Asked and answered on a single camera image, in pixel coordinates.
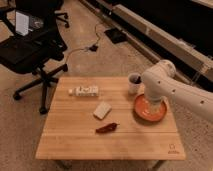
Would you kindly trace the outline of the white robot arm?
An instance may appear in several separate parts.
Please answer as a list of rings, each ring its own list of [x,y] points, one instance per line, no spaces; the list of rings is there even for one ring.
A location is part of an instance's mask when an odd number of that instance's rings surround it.
[[[146,69],[141,75],[145,98],[151,104],[170,98],[213,124],[213,93],[179,82],[175,74],[176,67],[170,60],[160,60]]]

